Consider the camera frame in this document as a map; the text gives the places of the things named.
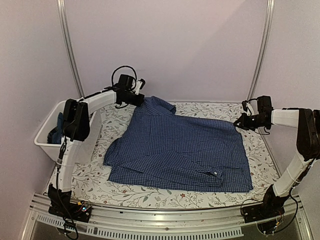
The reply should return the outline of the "blue plaid button shirt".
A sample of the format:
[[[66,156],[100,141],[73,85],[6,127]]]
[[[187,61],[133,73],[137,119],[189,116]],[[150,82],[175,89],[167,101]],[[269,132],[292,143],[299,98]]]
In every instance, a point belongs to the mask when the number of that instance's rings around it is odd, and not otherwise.
[[[134,109],[103,161],[109,180],[168,190],[247,193],[253,189],[241,134],[231,122],[177,115],[152,96]]]

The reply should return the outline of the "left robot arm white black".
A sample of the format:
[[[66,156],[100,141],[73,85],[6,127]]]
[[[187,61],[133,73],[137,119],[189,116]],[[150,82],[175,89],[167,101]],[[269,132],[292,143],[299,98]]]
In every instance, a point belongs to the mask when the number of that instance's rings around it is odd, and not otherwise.
[[[109,87],[78,100],[68,99],[63,110],[63,127],[59,155],[56,161],[55,183],[48,187],[51,201],[49,213],[61,217],[70,217],[74,213],[75,203],[71,203],[71,183],[76,164],[76,153],[90,134],[89,116],[112,104],[140,106],[145,95],[137,90]]]

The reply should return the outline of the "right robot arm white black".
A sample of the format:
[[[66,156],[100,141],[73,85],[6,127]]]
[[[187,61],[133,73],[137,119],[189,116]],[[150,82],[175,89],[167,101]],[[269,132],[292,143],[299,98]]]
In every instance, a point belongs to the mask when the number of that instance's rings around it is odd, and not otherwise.
[[[309,172],[312,164],[320,159],[320,111],[310,108],[281,108],[272,106],[270,96],[262,95],[253,99],[256,112],[250,107],[251,100],[244,100],[243,113],[233,123],[235,127],[252,131],[259,128],[270,130],[273,126],[295,129],[292,159],[279,179],[265,192],[260,204],[245,207],[245,217],[269,218],[283,212],[291,197],[293,188],[298,186]]]

